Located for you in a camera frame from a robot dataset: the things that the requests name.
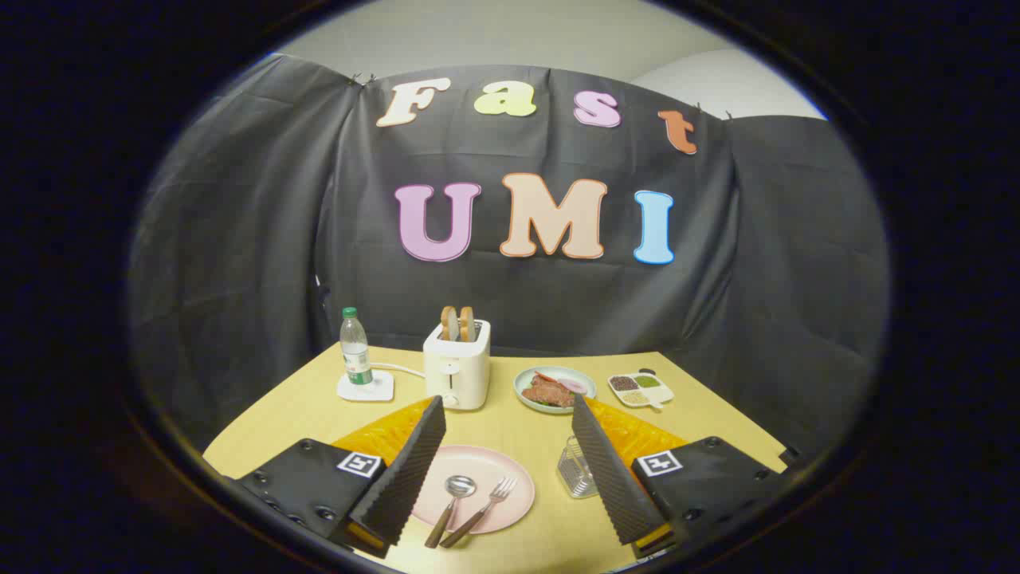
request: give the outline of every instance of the black fabric backdrop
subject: black fabric backdrop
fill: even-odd
[[[416,119],[377,127],[396,84],[450,77]],[[534,87],[527,117],[473,109],[481,88]],[[611,93],[622,123],[579,123],[573,95]],[[695,155],[659,110],[695,125]],[[558,202],[604,181],[603,257],[510,258],[513,171]],[[400,243],[397,188],[424,184],[431,238],[455,181],[481,186],[469,249],[421,261]],[[639,190],[667,193],[675,259],[633,258]],[[537,240],[532,231],[532,240]],[[494,325],[494,354],[659,351],[784,445],[835,437],[868,388],[887,261],[866,181],[825,121],[722,120],[661,94],[529,66],[436,69],[366,86],[272,56],[224,87],[170,150],[141,216],[130,315],[143,381],[204,450],[337,340],[359,308],[372,345],[420,349],[447,305]]]

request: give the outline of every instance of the steak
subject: steak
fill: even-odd
[[[531,379],[531,388],[521,392],[524,399],[548,403],[557,407],[573,407],[573,394],[559,383],[547,381],[539,376]]]

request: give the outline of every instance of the water bottle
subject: water bottle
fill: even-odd
[[[340,349],[347,366],[347,378],[352,384],[372,382],[372,369],[368,364],[368,337],[358,321],[358,310],[344,308],[344,324],[340,327]]]

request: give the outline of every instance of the bread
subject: bread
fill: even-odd
[[[464,308],[460,310],[460,341],[465,344],[473,344],[477,334],[474,332],[474,310]]]
[[[453,306],[443,308],[440,323],[443,325],[440,338],[444,342],[456,342],[460,330],[457,328],[457,310]]]

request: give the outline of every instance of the spice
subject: spice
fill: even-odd
[[[634,377],[634,381],[638,381],[638,384],[641,385],[644,388],[650,388],[650,387],[657,387],[657,386],[659,386],[659,381],[656,380],[655,377],[649,377],[647,375],[646,376]]]
[[[645,394],[643,394],[640,390],[632,390],[625,393],[620,396],[620,399],[622,399],[624,403],[634,403],[634,404],[648,403],[648,399],[645,397]]]
[[[630,377],[613,377],[609,384],[616,390],[631,390],[638,388],[638,383]]]

